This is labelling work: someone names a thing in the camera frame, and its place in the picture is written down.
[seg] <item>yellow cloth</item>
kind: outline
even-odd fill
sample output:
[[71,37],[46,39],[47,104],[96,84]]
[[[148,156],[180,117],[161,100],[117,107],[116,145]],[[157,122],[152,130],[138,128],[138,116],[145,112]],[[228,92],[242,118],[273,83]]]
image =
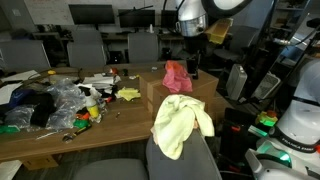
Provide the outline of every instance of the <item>yellow cloth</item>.
[[205,103],[184,95],[170,95],[161,104],[151,129],[164,155],[176,160],[197,119],[203,136],[214,136],[212,119],[204,111]]
[[138,92],[138,90],[134,88],[122,88],[118,91],[118,94],[127,101],[130,101],[133,98],[141,97],[141,94]]

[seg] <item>office chair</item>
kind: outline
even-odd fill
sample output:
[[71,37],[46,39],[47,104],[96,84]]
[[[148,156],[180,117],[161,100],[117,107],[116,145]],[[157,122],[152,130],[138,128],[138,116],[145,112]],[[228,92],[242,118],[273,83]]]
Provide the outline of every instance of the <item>office chair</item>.
[[70,67],[99,68],[106,65],[102,44],[72,43],[67,45]]
[[153,33],[128,35],[130,63],[155,62],[159,58],[158,36]]
[[229,48],[215,49],[213,54],[222,60],[222,68],[209,69],[208,71],[221,71],[220,76],[230,69],[234,63],[241,63],[249,47],[257,41],[259,29],[249,26],[232,26]]
[[74,180],[220,180],[221,175],[207,143],[198,130],[193,130],[183,143],[178,160],[166,157],[149,138],[146,148],[148,173],[140,160],[111,159],[82,167]]
[[72,38],[75,43],[102,43],[101,33],[94,29],[72,31]]
[[43,71],[51,66],[42,41],[13,40],[0,42],[0,68],[5,71]]
[[97,68],[106,65],[104,44],[97,30],[72,32],[74,42],[67,45],[70,67]]

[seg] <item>red object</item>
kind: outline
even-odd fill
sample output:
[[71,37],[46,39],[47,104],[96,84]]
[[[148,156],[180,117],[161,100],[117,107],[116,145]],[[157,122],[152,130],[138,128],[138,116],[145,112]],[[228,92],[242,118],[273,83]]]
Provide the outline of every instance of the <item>red object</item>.
[[113,75],[117,75],[118,74],[118,69],[117,68],[111,68],[110,69],[110,73],[112,73]]
[[317,145],[317,146],[316,146],[316,150],[317,150],[317,152],[320,154],[320,145]]
[[230,169],[230,171],[237,172],[237,173],[239,173],[241,171],[239,168],[236,168],[236,167],[231,166],[231,165],[229,165],[229,169]]
[[231,129],[235,132],[239,132],[241,130],[241,127],[231,126]]
[[107,102],[107,103],[109,103],[109,102],[111,102],[111,101],[112,101],[112,97],[111,97],[111,96],[106,99],[106,102]]
[[269,116],[271,118],[274,118],[274,117],[277,117],[277,113],[272,111],[272,110],[268,110],[267,111],[267,116]]
[[192,83],[186,69],[176,61],[167,61],[166,75],[162,84],[166,86],[171,93],[192,92]]
[[85,114],[77,114],[79,120],[89,120],[90,114],[87,112]]

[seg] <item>blue object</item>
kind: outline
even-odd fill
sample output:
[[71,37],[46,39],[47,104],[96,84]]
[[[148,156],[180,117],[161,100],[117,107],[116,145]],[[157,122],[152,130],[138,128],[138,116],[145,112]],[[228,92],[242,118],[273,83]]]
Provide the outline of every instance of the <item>blue object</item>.
[[12,92],[9,107],[15,108],[19,106],[20,102],[30,94],[35,94],[36,92],[32,89],[18,89]]

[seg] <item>black monitor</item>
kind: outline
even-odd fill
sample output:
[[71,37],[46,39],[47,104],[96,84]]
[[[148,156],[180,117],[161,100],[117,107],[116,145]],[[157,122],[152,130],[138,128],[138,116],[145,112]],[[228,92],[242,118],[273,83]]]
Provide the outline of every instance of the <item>black monitor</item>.
[[120,27],[149,27],[155,25],[155,10],[119,9]]
[[161,27],[162,28],[174,28],[178,22],[177,11],[161,11]]
[[112,5],[70,4],[74,24],[114,24]]

